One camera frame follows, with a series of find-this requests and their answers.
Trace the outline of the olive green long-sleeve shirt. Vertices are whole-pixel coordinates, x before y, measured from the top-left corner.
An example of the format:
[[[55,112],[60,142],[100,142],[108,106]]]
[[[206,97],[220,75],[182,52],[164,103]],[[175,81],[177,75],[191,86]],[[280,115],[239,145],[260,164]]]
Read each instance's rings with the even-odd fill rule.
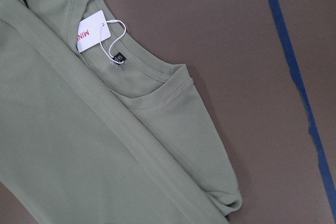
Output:
[[[1,0],[1,182],[39,223],[227,223],[242,197],[185,64],[120,24],[79,52],[104,0]]]

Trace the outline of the white paper hang tag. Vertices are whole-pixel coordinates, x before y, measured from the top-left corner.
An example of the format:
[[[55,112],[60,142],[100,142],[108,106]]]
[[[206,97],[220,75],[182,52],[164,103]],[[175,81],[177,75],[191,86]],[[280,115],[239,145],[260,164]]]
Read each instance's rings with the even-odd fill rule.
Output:
[[[104,13],[99,10],[79,23],[76,46],[79,52],[83,52],[110,37]]]

